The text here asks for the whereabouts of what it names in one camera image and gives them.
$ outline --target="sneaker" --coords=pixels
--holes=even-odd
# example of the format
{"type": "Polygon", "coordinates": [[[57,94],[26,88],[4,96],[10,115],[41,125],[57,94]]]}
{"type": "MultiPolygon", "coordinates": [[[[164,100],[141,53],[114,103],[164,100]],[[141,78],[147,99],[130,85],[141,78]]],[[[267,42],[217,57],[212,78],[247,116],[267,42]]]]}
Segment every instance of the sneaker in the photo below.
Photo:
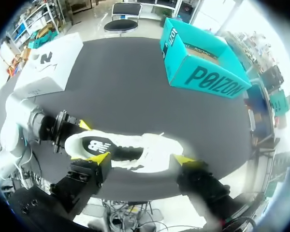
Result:
{"type": "Polygon", "coordinates": [[[182,155],[177,140],[146,133],[142,136],[89,130],[70,136],[65,150],[72,159],[87,159],[105,152],[112,154],[112,167],[137,173],[156,173],[169,168],[170,155],[182,155]]]}

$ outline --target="teal shoe box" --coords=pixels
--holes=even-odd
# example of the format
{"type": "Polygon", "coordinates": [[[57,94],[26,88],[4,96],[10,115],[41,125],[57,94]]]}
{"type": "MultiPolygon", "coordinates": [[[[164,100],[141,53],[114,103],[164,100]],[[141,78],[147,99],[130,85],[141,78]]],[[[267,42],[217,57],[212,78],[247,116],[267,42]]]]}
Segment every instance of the teal shoe box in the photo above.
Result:
{"type": "Polygon", "coordinates": [[[228,44],[190,24],[167,18],[160,47],[169,84],[226,98],[251,87],[228,44]]]}

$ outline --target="cardboard box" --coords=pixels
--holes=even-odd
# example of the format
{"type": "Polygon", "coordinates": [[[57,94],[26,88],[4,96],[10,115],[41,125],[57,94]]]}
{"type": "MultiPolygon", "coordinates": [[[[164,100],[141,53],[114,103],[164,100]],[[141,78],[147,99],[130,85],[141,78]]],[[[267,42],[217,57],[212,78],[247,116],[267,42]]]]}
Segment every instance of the cardboard box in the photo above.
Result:
{"type": "Polygon", "coordinates": [[[23,58],[23,60],[25,60],[25,61],[28,60],[29,55],[30,55],[30,51],[31,51],[30,48],[26,48],[26,49],[24,49],[24,51],[23,51],[23,53],[22,53],[22,56],[21,56],[21,57],[23,58]]]}
{"type": "Polygon", "coordinates": [[[167,18],[160,47],[169,84],[226,98],[251,87],[240,61],[221,38],[167,18]]]}
{"type": "Polygon", "coordinates": [[[48,31],[52,28],[53,28],[53,24],[48,23],[45,27],[43,27],[41,30],[39,30],[38,35],[37,35],[37,39],[46,35],[48,33],[48,31]]]}
{"type": "Polygon", "coordinates": [[[30,98],[64,91],[82,47],[79,34],[74,33],[32,49],[14,92],[23,98],[30,98]]]}

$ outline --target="table surface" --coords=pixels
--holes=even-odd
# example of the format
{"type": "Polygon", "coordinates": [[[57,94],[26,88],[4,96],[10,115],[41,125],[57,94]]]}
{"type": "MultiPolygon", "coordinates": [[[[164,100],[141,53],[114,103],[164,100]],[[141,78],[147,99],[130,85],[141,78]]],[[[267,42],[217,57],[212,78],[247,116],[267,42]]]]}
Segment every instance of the table surface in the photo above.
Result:
{"type": "MultiPolygon", "coordinates": [[[[66,110],[91,128],[105,132],[162,133],[178,139],[185,155],[202,159],[221,179],[250,157],[249,119],[243,98],[226,99],[169,86],[159,46],[149,38],[108,38],[84,42],[66,90],[31,98],[56,116],[66,110]]],[[[0,130],[12,78],[0,91],[0,130]]],[[[54,154],[50,142],[32,146],[42,175],[59,181],[69,170],[67,154],[54,154]]],[[[35,160],[31,161],[38,171],[35,160]]],[[[153,200],[178,195],[172,175],[137,174],[116,168],[99,197],[112,200],[153,200]]]]}

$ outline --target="black chair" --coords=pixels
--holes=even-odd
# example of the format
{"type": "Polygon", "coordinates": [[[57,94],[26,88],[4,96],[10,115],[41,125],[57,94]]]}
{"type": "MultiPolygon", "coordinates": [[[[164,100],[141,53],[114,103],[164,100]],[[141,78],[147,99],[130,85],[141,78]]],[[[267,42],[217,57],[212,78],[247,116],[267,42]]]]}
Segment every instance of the black chair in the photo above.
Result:
{"type": "Polygon", "coordinates": [[[108,33],[117,33],[121,37],[122,33],[131,32],[138,27],[141,4],[137,2],[117,2],[113,5],[112,21],[104,26],[104,31],[108,33]],[[114,15],[136,16],[137,22],[130,19],[114,20],[114,15]]]}

